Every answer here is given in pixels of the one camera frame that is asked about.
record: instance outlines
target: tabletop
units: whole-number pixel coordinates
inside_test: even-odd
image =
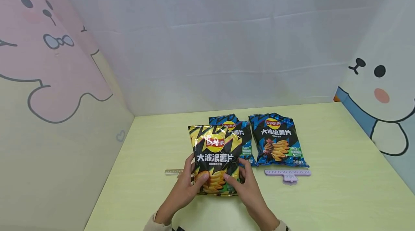
[[[293,231],[413,230],[415,196],[342,103],[136,117],[85,231],[142,230],[175,184],[164,170],[183,168],[191,154],[188,125],[208,117],[276,112],[294,120],[311,176],[285,185],[254,174],[268,207]],[[253,140],[254,155],[257,155]],[[257,230],[238,197],[197,196],[173,218],[173,228]]]

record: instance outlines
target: sleeve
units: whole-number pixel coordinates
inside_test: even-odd
[[[171,231],[171,223],[168,226],[155,222],[156,213],[154,213],[144,226],[143,231]]]
[[[291,229],[280,220],[280,225],[274,231],[291,231]]]

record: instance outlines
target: lay's chip bag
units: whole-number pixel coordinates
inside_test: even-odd
[[[249,116],[258,149],[258,165],[309,167],[303,157],[294,121],[276,113]]]
[[[224,180],[229,174],[240,182],[238,158],[242,139],[224,126],[189,126],[190,141],[195,155],[195,182],[205,173],[210,177],[199,195],[233,196],[235,188]]]
[[[221,125],[227,127],[232,133],[242,139],[242,159],[248,160],[251,166],[256,166],[256,161],[252,155],[251,129],[248,121],[239,121],[235,114],[227,116],[209,117],[209,125]]]

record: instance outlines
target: person's left hand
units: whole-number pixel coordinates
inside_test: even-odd
[[[209,179],[210,174],[204,174],[194,185],[191,184],[191,175],[195,168],[195,163],[192,163],[193,158],[194,154],[192,153],[186,159],[183,172],[156,214],[156,223],[166,226],[170,225],[174,214],[179,209],[186,207],[195,198],[202,185]]]

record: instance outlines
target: lay's logo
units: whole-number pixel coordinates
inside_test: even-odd
[[[222,126],[226,127],[229,131],[232,131],[236,127],[236,123],[232,121],[225,121]]]
[[[273,118],[268,118],[265,121],[265,124],[267,124],[267,126],[272,128],[273,130],[277,130],[281,126],[281,122],[279,122],[278,120],[273,119]]]
[[[206,146],[220,147],[220,146],[223,146],[224,144],[225,144],[225,141],[223,139],[209,138],[206,140]]]
[[[205,141],[206,148],[214,153],[221,151],[225,145],[225,140],[218,134],[205,137]]]

